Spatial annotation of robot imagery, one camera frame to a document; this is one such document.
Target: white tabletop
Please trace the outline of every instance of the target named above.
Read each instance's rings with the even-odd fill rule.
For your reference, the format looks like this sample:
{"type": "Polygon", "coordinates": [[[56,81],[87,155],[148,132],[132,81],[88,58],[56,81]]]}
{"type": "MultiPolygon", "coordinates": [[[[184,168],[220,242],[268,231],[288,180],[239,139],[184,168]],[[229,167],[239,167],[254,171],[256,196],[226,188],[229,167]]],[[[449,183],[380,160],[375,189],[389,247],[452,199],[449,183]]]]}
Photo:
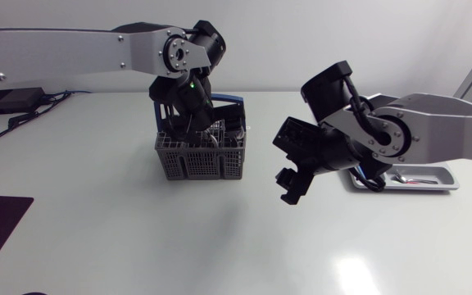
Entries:
{"type": "Polygon", "coordinates": [[[241,180],[167,181],[146,93],[77,95],[0,138],[0,195],[35,199],[0,251],[0,294],[472,293],[472,161],[450,163],[450,193],[329,173],[288,206],[272,139],[309,107],[231,94],[251,127],[241,180]]]}

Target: power adapter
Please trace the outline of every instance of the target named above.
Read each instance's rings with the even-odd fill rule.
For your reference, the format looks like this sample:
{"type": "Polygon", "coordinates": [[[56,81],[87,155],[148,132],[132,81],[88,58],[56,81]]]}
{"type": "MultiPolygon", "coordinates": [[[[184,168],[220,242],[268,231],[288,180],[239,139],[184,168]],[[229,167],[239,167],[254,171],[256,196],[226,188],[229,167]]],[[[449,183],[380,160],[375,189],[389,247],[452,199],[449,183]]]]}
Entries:
{"type": "Polygon", "coordinates": [[[35,111],[45,95],[42,88],[19,88],[0,90],[0,114],[35,111]]]}

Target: utensil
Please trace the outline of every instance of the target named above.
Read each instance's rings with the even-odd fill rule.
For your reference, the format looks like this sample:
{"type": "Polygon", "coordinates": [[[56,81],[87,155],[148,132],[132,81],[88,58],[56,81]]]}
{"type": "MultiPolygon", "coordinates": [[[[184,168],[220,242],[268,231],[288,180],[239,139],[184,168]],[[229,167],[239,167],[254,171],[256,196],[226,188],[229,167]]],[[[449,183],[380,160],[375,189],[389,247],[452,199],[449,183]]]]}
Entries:
{"type": "Polygon", "coordinates": [[[419,184],[438,184],[438,181],[435,180],[426,180],[426,179],[408,179],[400,174],[397,171],[395,174],[396,179],[403,184],[419,183],[419,184]]]}

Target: white wall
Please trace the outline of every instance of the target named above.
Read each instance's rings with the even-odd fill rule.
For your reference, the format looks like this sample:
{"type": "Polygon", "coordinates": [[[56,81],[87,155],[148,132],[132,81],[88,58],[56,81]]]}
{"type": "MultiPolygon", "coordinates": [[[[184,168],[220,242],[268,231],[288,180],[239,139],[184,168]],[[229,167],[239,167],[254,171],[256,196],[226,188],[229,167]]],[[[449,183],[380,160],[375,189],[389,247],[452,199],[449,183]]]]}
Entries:
{"type": "MultiPolygon", "coordinates": [[[[347,59],[363,94],[452,95],[472,66],[472,0],[0,0],[0,27],[110,30],[137,21],[192,27],[199,19],[228,44],[211,76],[215,91],[298,90],[347,59]]],[[[144,91],[152,79],[107,73],[41,85],[144,91]]]]}

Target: stainless steel tray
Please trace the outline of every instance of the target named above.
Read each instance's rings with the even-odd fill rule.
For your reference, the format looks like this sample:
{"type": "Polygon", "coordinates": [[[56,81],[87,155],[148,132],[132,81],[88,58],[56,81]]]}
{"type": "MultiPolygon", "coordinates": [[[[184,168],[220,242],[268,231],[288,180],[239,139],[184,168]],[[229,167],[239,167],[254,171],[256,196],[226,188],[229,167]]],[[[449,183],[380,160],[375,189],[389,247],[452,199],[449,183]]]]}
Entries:
{"type": "MultiPolygon", "coordinates": [[[[420,165],[394,165],[385,172],[385,189],[410,189],[410,190],[455,190],[460,187],[455,176],[446,162],[420,165]],[[438,184],[402,184],[396,180],[397,171],[407,178],[427,179],[437,181],[438,184]]],[[[352,176],[352,184],[357,188],[365,188],[356,177],[352,176]]]]}

